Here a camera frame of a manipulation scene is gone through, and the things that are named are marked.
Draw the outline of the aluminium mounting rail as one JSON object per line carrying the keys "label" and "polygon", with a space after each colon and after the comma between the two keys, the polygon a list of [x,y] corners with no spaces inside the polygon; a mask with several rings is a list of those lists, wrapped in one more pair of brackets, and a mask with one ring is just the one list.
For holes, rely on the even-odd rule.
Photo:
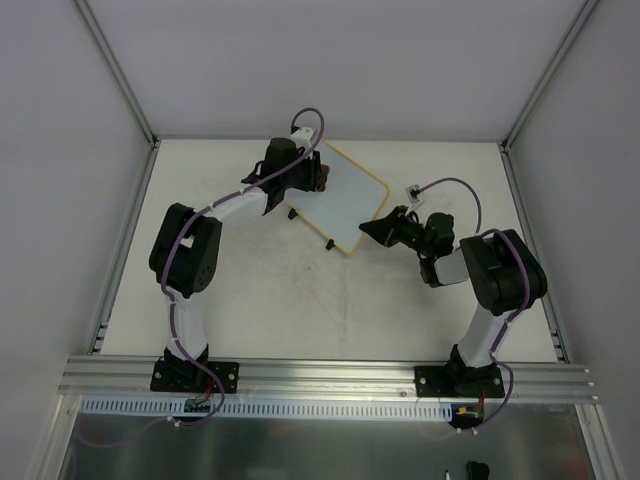
{"label": "aluminium mounting rail", "polygon": [[[76,355],[68,359],[60,394],[142,395],[150,392],[156,359]],[[409,401],[416,398],[414,362],[239,359],[240,397],[291,400]],[[515,363],[511,400],[518,403],[597,404],[587,367]]]}

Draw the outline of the red black whiteboard eraser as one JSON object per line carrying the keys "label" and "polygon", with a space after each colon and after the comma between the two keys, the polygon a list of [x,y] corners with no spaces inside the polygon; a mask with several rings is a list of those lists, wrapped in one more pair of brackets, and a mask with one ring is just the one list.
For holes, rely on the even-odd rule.
{"label": "red black whiteboard eraser", "polygon": [[319,192],[324,192],[326,190],[326,184],[328,180],[328,175],[330,172],[330,167],[326,164],[320,165],[321,174],[320,174],[320,183],[318,187]]}

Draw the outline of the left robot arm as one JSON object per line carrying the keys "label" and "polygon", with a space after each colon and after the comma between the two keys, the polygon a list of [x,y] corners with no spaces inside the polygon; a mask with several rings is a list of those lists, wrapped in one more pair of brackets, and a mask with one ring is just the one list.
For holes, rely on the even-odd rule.
{"label": "left robot arm", "polygon": [[258,218],[278,206],[290,190],[322,192],[330,168],[318,141],[277,137],[235,192],[199,210],[181,203],[165,213],[149,267],[168,301],[169,341],[154,365],[154,392],[222,392],[228,387],[209,363],[204,316],[196,295],[216,272],[223,228]]}

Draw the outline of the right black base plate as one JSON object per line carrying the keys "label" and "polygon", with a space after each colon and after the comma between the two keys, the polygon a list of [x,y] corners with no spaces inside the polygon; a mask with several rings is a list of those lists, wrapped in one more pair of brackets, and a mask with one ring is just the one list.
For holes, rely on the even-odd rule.
{"label": "right black base plate", "polygon": [[419,398],[479,398],[484,395],[499,399],[505,396],[502,374],[496,365],[464,367],[457,372],[447,365],[416,366],[414,383]]}

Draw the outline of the yellow framed whiteboard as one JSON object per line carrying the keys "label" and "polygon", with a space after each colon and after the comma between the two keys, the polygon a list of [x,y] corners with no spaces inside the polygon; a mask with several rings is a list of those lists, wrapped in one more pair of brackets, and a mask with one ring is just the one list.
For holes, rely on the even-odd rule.
{"label": "yellow framed whiteboard", "polygon": [[325,190],[289,190],[285,202],[329,241],[329,248],[351,255],[364,236],[359,226],[377,217],[390,187],[332,144],[323,141],[317,150],[321,162],[329,167]]}

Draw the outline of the black object bottom edge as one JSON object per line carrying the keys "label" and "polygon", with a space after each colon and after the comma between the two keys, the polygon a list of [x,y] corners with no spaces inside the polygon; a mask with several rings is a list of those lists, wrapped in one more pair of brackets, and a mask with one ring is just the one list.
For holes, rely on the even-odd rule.
{"label": "black object bottom edge", "polygon": [[467,463],[466,469],[469,480],[489,480],[491,470],[485,463],[470,461]]}

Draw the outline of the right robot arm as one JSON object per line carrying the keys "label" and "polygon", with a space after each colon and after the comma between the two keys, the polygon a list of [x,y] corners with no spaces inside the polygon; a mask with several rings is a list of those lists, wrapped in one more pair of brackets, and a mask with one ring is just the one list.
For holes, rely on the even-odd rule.
{"label": "right robot arm", "polygon": [[421,223],[406,206],[359,229],[386,248],[402,244],[413,250],[421,278],[431,288],[471,282],[477,307],[470,325],[445,364],[414,368],[416,395],[505,397],[495,353],[515,318],[548,290],[544,270],[517,232],[493,229],[455,247],[452,215],[436,212]]}

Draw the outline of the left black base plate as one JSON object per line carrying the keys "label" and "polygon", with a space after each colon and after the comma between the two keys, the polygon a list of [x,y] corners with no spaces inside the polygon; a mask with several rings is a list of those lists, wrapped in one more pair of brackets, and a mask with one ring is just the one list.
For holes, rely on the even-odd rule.
{"label": "left black base plate", "polygon": [[[225,393],[235,394],[239,377],[237,362],[208,361],[207,368],[216,375]],[[219,385],[209,373],[193,363],[178,359],[173,362],[164,357],[155,362],[150,381],[153,392],[204,393],[211,386],[213,393],[219,393]]]}

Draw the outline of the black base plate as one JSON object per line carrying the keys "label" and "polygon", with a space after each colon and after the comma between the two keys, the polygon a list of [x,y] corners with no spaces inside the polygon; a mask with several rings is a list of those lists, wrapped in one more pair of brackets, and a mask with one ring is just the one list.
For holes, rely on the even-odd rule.
{"label": "black base plate", "polygon": [[447,365],[416,366],[414,383],[419,398],[479,398],[484,395],[499,399],[505,396],[502,374],[496,365],[464,367],[457,372]]}
{"label": "black base plate", "polygon": [[[235,394],[239,377],[237,362],[208,361],[207,368],[216,375],[225,393]],[[153,392],[204,393],[211,386],[213,393],[219,393],[219,385],[209,373],[193,363],[178,359],[173,362],[164,357],[155,362],[150,381]]]}

